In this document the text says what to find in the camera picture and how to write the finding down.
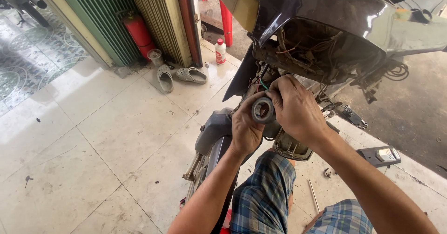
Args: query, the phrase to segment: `plaid shorts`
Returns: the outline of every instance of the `plaid shorts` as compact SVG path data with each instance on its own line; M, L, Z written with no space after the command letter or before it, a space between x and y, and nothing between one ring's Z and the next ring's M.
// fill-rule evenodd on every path
M233 194L230 229L233 234L287 233L288 200L296 173L276 152L266 151L253 174ZM307 234L371 234L372 224L354 199L324 209Z

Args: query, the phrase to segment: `red fire extinguisher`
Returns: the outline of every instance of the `red fire extinguisher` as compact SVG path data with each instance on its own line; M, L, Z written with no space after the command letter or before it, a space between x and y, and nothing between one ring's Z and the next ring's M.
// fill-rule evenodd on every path
M151 60L148 58L148 52L155 48L155 44L152 41L151 35L149 34L143 19L132 10L120 11L117 15L122 13L126 13L122 22L131 34L134 42L137 44L138 49L140 49L141 54L150 62Z

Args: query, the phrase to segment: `green wire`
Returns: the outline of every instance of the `green wire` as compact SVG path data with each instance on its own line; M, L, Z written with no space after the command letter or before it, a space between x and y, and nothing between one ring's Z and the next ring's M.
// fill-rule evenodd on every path
M266 90L269 90L269 88L267 88L267 86L262 82L262 79L261 79L261 78L259 78L259 81L261 82L261 85L262 85Z

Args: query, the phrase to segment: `clear plastic cup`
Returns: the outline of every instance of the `clear plastic cup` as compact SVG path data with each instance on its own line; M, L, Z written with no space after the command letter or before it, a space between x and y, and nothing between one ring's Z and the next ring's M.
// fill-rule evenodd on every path
M155 67L160 67L165 63L161 56L161 50L157 48L149 50L148 58L152 61L152 64L154 64Z

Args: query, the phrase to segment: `man's left hand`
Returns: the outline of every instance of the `man's left hand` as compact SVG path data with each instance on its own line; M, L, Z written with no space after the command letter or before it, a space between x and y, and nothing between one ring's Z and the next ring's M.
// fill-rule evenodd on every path
M233 140L230 148L241 157L246 157L258 146L262 138L264 125L256 123L251 115L254 101L265 96L264 92L256 93L246 99L232 118Z

